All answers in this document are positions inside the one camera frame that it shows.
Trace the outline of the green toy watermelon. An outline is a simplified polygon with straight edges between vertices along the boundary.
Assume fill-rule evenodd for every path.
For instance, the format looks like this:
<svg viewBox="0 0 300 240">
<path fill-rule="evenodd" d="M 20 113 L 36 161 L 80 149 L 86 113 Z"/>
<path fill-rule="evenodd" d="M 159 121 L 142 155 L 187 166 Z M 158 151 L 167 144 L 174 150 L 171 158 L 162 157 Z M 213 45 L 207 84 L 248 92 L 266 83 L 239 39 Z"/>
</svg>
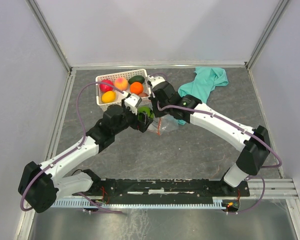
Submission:
<svg viewBox="0 0 300 240">
<path fill-rule="evenodd" d="M 137 112 L 138 112 L 138 114 L 145 114 L 145 113 L 149 114 L 150 112 L 153 112 L 153 110 L 150 107 L 144 105 L 144 106 L 139 107 L 137 109 Z"/>
</svg>

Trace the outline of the clear zip top bag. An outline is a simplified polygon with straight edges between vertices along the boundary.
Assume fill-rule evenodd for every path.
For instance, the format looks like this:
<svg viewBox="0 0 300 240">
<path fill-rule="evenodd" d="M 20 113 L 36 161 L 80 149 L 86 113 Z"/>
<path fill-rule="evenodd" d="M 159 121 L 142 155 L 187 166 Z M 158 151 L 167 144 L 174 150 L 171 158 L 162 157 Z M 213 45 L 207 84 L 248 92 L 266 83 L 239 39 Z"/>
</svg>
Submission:
<svg viewBox="0 0 300 240">
<path fill-rule="evenodd" d="M 165 115 L 163 117 L 155 117 L 153 122 L 149 125 L 147 131 L 161 136 L 178 129 L 178 121 L 170 115 Z"/>
</svg>

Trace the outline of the toy orange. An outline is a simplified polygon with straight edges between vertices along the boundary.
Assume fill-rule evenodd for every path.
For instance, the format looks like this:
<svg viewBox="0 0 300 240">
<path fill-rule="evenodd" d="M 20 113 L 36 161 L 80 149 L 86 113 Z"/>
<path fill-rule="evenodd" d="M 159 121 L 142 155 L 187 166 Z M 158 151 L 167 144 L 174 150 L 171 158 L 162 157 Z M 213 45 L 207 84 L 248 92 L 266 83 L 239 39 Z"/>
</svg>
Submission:
<svg viewBox="0 0 300 240">
<path fill-rule="evenodd" d="M 144 91 L 144 87 L 142 83 L 136 81 L 130 85 L 129 90 L 131 94 L 139 95 Z"/>
</svg>

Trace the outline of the yellow toy lemon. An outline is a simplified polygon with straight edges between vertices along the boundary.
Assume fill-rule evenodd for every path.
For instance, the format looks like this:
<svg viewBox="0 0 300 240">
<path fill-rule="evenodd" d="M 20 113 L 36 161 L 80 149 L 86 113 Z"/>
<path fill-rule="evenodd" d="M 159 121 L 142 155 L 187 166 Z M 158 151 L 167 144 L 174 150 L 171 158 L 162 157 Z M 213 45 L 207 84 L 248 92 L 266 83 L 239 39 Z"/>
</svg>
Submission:
<svg viewBox="0 0 300 240">
<path fill-rule="evenodd" d="M 116 100 L 116 96 L 117 95 L 114 91 L 109 90 L 101 96 L 101 101 L 103 104 L 109 104 Z"/>
</svg>

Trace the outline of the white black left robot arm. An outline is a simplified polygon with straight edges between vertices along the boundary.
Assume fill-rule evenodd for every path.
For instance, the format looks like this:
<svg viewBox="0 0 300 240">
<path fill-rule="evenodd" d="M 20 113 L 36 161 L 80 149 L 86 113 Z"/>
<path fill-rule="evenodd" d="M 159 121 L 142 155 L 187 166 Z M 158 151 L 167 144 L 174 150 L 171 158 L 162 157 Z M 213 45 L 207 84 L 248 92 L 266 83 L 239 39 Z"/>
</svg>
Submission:
<svg viewBox="0 0 300 240">
<path fill-rule="evenodd" d="M 20 208 L 26 212 L 24 203 L 28 203 L 35 212 L 42 213 L 65 196 L 81 192 L 96 195 L 101 189 L 96 174 L 88 170 L 67 177 L 67 173 L 105 150 L 115 141 L 115 136 L 127 128 L 144 133 L 153 119 L 154 113 L 147 107 L 139 107 L 133 113 L 129 107 L 110 105 L 102 118 L 73 146 L 46 162 L 31 161 L 24 167 L 18 186 Z"/>
</svg>

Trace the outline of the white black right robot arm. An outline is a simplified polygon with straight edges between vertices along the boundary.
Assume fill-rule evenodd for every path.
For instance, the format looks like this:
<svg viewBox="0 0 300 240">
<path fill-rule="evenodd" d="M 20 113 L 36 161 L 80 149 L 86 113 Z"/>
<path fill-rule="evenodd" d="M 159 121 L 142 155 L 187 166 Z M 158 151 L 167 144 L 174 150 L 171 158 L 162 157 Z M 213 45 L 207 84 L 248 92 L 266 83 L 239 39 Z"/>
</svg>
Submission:
<svg viewBox="0 0 300 240">
<path fill-rule="evenodd" d="M 176 120 L 206 129 L 240 152 L 237 161 L 226 171 L 219 183 L 221 193 L 232 195 L 244 179 L 258 174 L 270 154 L 270 138 L 265 127 L 260 125 L 253 128 L 231 120 L 197 97 L 190 94 L 180 96 L 165 80 L 158 78 L 150 82 L 150 85 L 149 98 L 156 117 L 170 115 Z"/>
</svg>

